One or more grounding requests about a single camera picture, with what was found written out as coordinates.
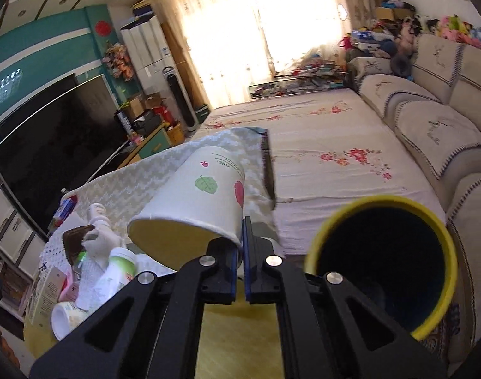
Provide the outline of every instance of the metal screw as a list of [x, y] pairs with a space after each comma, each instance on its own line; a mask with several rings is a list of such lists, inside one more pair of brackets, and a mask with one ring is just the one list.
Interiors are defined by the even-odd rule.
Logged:
[[327, 274], [326, 280], [330, 283], [333, 283], [333, 285], [338, 285], [339, 283], [342, 283], [344, 278], [338, 272], [330, 272]]
[[265, 259], [265, 262], [270, 266], [279, 266], [282, 264], [282, 258], [277, 255], [270, 255]]
[[216, 263], [216, 258], [211, 255], [204, 255], [198, 260], [198, 262], [200, 262], [201, 266], [212, 266]]
[[147, 285], [154, 281], [154, 275], [151, 272], [140, 273], [137, 277], [137, 281], [139, 281], [143, 285]]

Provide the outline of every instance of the floral bedsheet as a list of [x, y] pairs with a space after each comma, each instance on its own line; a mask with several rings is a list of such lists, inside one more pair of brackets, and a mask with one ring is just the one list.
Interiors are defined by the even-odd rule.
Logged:
[[287, 255], [305, 254], [322, 222], [362, 196], [406, 196], [445, 219], [416, 162], [352, 90], [218, 108], [193, 139], [234, 126], [269, 130], [277, 195], [274, 215]]

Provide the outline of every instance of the sofa cushion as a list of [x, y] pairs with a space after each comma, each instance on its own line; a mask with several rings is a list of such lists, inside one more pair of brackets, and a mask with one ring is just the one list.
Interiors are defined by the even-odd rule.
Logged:
[[458, 258], [448, 358], [462, 362], [481, 338], [481, 174], [460, 181], [447, 213]]
[[414, 82], [447, 104], [462, 50], [462, 44], [434, 35], [420, 35], [416, 41], [416, 57], [412, 67]]
[[481, 50], [467, 45], [449, 105], [481, 131]]
[[356, 70], [356, 84], [360, 85], [361, 80], [366, 75], [372, 74], [393, 74], [391, 71], [391, 62], [387, 58], [359, 57], [348, 63], [349, 67]]
[[481, 132], [474, 123], [434, 101], [404, 103], [396, 111], [395, 125], [425, 156], [437, 179], [457, 154], [481, 148]]
[[438, 99], [429, 91], [405, 78], [394, 75], [367, 75], [361, 81], [358, 93], [381, 118], [385, 118], [388, 110], [393, 110], [403, 101]]
[[444, 210], [459, 181], [481, 172], [481, 145], [469, 144], [481, 141], [481, 133], [449, 106], [433, 101], [403, 102], [396, 111], [394, 132], [418, 163]]

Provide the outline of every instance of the television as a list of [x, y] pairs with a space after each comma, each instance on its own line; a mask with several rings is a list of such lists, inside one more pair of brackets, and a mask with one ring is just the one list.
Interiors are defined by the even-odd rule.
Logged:
[[0, 179], [47, 234], [62, 189], [88, 182], [126, 144], [117, 104], [99, 75], [44, 105], [0, 143]]
[[77, 87], [78, 84], [75, 74], [71, 74], [35, 94], [3, 119], [0, 123], [0, 139], [7, 137], [20, 123], [33, 113], [39, 111], [44, 105], [72, 88]]

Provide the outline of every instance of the white paper cup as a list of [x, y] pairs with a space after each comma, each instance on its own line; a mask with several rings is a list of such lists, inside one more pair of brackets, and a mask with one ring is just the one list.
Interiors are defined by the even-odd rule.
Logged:
[[75, 306], [74, 302], [59, 302], [51, 312], [51, 327], [54, 336], [62, 340], [89, 316], [89, 313]]
[[211, 239], [241, 249], [244, 169], [219, 147], [195, 151], [131, 218], [128, 236], [151, 258], [179, 270], [204, 255]]

